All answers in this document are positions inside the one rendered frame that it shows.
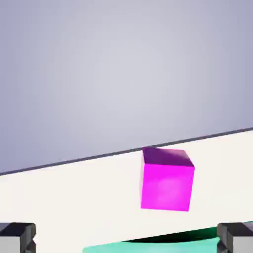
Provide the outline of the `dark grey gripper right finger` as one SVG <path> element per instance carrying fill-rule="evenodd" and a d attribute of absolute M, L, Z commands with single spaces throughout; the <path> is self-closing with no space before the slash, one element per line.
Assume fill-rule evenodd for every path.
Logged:
<path fill-rule="evenodd" d="M 217 253 L 253 253 L 253 221 L 219 223 Z"/>

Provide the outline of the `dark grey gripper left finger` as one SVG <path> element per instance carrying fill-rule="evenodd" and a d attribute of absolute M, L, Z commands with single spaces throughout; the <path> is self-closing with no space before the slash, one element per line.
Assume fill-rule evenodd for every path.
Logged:
<path fill-rule="evenodd" d="M 34 223 L 0 223 L 0 253 L 36 253 Z"/>

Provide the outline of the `small magenta cube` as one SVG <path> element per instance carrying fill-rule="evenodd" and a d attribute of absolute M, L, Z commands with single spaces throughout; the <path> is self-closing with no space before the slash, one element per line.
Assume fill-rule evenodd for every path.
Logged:
<path fill-rule="evenodd" d="M 195 167 L 184 150 L 144 148 L 141 208 L 189 211 Z"/>

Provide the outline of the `large teal box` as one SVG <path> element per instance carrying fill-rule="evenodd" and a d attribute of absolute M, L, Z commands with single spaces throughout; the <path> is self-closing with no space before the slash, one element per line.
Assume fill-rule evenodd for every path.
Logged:
<path fill-rule="evenodd" d="M 85 247 L 82 253 L 217 253 L 217 226 Z"/>

